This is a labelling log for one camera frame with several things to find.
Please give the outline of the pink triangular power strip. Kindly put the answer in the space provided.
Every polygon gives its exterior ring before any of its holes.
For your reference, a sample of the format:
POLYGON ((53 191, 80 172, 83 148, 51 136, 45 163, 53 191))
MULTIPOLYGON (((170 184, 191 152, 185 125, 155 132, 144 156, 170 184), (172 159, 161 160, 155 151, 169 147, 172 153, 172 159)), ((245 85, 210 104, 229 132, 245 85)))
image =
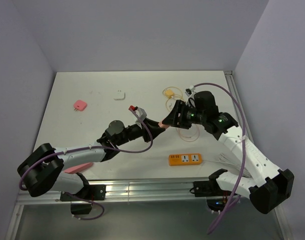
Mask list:
POLYGON ((77 173, 80 173, 82 171, 85 171, 85 170, 89 169, 92 166, 93 166, 92 162, 83 163, 83 164, 80 164, 80 165, 77 165, 77 166, 67 168, 66 170, 64 170, 64 172, 67 173, 67 174, 77 174, 77 173))

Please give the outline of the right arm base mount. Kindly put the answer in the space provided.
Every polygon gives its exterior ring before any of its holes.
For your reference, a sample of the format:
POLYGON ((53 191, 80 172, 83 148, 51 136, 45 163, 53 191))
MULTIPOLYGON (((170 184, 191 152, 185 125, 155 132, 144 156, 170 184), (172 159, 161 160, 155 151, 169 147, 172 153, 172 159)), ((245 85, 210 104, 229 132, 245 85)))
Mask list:
POLYGON ((220 189, 216 179, 223 173, 226 173, 226 169, 219 169, 212 173, 208 180, 199 180, 193 182, 193 187, 189 190, 196 198, 201 197, 219 197, 218 199, 207 200, 207 206, 210 212, 221 213, 227 202, 230 191, 220 189))

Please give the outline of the orange power strip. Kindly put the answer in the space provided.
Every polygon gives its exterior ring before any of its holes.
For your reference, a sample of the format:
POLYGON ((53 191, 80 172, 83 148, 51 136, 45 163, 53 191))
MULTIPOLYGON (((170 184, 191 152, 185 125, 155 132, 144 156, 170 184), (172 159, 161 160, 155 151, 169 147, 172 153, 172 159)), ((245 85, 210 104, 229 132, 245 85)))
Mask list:
POLYGON ((168 157, 168 165, 171 167, 194 166, 200 165, 202 162, 203 159, 199 153, 170 154, 168 157))

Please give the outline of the pink square charger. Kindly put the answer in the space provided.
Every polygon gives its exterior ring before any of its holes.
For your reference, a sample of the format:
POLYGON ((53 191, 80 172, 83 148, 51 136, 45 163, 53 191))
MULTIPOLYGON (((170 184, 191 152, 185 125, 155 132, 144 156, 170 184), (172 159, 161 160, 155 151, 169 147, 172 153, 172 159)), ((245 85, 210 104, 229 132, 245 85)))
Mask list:
POLYGON ((82 112, 86 109, 86 107, 88 106, 88 104, 83 101, 83 100, 77 100, 74 104, 73 104, 73 108, 74 108, 74 111, 79 111, 79 112, 82 112))

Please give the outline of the aluminium rail frame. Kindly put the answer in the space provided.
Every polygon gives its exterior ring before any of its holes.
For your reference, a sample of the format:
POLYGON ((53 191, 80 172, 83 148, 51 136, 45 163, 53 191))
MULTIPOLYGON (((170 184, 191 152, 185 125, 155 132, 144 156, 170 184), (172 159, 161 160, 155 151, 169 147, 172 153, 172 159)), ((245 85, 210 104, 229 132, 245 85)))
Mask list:
MULTIPOLYGON (((195 104, 193 103, 193 97, 187 97, 187 100, 182 100, 186 105, 193 107, 195 104)), ((246 135, 246 120, 244 118, 241 119, 240 122, 237 122, 242 128, 243 134, 246 135)), ((237 181, 234 185, 234 189, 237 189, 238 184, 241 178, 250 178, 250 174, 246 169, 242 169, 239 165, 236 165, 234 161, 236 157, 231 162, 231 164, 236 167, 239 171, 237 175, 237 181)), ((105 199, 112 199, 113 197, 117 197, 118 199, 128 198, 130 200, 138 200, 138 201, 162 201, 162 200, 184 200, 194 198, 195 196, 190 193, 190 189, 193 187, 194 181, 206 181, 209 179, 209 176, 206 178, 180 178, 180 179, 143 179, 143 180, 114 180, 111 183, 108 183, 105 180, 88 180, 89 185, 106 185, 106 193, 105 199)), ((50 190, 45 194, 37 197, 41 197, 42 200, 46 203, 50 202, 50 194, 52 192, 56 192, 58 198, 60 199, 61 192, 58 190, 50 190)), ((228 201, 223 211, 217 213, 217 217, 214 222, 210 225, 208 232, 211 233, 215 230, 218 223, 222 220, 223 215, 228 212, 240 198, 246 198, 239 194, 236 194, 234 191, 228 196, 228 201)), ((211 196, 211 197, 201 197, 206 200, 211 199, 219 199, 219 196, 211 196)))

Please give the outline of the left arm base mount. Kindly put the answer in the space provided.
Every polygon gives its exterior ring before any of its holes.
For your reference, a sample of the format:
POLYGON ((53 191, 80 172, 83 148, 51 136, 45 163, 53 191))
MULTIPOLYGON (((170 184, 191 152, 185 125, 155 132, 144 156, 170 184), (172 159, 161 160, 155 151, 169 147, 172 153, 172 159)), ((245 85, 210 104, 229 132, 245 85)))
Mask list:
POLYGON ((105 207, 99 201, 103 201, 105 196, 106 185, 87 185, 75 194, 62 191, 59 200, 61 202, 70 202, 70 212, 73 218, 79 221, 91 221, 104 215, 105 207), (88 216, 95 207, 101 209, 99 215, 88 216))

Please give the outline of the pink plug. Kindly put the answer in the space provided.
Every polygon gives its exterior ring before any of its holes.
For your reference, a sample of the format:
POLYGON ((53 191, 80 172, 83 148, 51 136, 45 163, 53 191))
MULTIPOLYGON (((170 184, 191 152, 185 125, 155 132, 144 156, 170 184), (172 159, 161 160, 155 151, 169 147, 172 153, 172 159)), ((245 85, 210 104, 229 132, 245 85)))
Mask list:
POLYGON ((163 129, 168 129, 169 127, 170 127, 170 125, 168 125, 168 124, 163 124, 162 123, 162 121, 160 121, 159 123, 158 123, 158 126, 160 127, 160 128, 163 128, 163 129))

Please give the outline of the yellow plug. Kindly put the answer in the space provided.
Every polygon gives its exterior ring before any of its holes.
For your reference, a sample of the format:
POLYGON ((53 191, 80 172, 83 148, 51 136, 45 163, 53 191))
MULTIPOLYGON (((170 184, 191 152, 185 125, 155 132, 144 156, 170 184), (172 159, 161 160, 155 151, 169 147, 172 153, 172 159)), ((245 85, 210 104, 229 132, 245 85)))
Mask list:
POLYGON ((163 94, 168 98, 171 99, 174 97, 175 93, 171 89, 167 89, 163 92, 163 94))

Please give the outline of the white square charger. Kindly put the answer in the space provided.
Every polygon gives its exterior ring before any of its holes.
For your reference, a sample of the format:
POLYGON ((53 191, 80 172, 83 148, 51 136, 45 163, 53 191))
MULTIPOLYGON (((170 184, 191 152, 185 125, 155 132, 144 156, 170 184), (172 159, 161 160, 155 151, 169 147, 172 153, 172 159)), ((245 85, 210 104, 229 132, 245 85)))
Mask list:
POLYGON ((126 98, 126 93, 122 90, 117 90, 113 95, 113 99, 115 101, 123 101, 125 98, 126 98))

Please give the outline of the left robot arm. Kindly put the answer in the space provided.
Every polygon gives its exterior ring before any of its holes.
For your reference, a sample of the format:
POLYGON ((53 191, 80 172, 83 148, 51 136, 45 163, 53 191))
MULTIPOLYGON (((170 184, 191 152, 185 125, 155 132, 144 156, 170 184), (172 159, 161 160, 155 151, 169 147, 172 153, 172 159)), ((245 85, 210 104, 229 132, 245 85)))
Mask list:
POLYGON ((44 143, 17 168, 19 188, 28 191, 31 197, 39 197, 48 191, 64 191, 84 200, 90 193, 87 179, 81 173, 68 174, 65 172, 67 169, 111 160, 122 152, 119 146, 138 138, 152 144, 165 130, 166 127, 160 122, 148 118, 129 126, 114 120, 101 138, 89 145, 56 148, 44 143))

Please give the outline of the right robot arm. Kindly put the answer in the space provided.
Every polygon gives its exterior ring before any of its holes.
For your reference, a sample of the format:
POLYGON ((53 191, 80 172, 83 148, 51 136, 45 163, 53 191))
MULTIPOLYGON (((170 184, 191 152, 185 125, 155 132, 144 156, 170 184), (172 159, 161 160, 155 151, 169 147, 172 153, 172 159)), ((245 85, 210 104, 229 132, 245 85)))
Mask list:
POLYGON ((177 100, 164 125, 189 129, 201 125, 207 133, 225 145, 236 157, 235 165, 249 172, 242 177, 236 189, 238 176, 226 169, 219 169, 208 177, 204 190, 214 195, 223 191, 235 192, 250 199, 262 214, 267 214, 291 196, 295 176, 272 163, 243 133, 238 122, 227 112, 220 112, 215 97, 209 91, 194 95, 194 106, 177 100))

